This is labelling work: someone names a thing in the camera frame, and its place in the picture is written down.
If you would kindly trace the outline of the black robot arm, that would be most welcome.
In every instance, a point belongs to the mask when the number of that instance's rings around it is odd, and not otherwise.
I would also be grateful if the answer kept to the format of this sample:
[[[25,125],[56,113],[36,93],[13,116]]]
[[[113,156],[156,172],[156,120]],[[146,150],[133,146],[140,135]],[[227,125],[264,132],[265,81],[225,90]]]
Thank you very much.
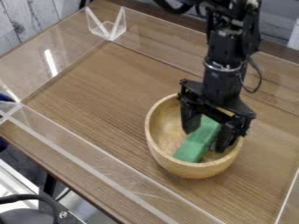
[[[248,67],[260,46],[259,15],[261,0],[178,0],[174,8],[165,0],[153,2],[169,13],[181,15],[196,10],[205,18],[208,51],[204,57],[203,81],[180,80],[177,94],[181,128],[192,133],[207,116],[219,123],[215,150],[221,153],[248,133],[255,111],[240,99],[247,89]]]

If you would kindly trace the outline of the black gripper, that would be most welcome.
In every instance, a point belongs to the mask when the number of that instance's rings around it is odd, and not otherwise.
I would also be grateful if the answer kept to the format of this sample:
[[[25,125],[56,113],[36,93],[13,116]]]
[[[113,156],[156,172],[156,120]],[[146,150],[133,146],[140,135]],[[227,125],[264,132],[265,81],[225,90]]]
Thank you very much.
[[[180,101],[181,129],[192,133],[201,126],[201,116],[220,124],[215,151],[223,153],[239,136],[244,136],[256,112],[240,99],[241,89],[249,93],[257,90],[244,86],[248,65],[255,67],[251,58],[235,66],[217,65],[204,60],[203,82],[181,79]]]

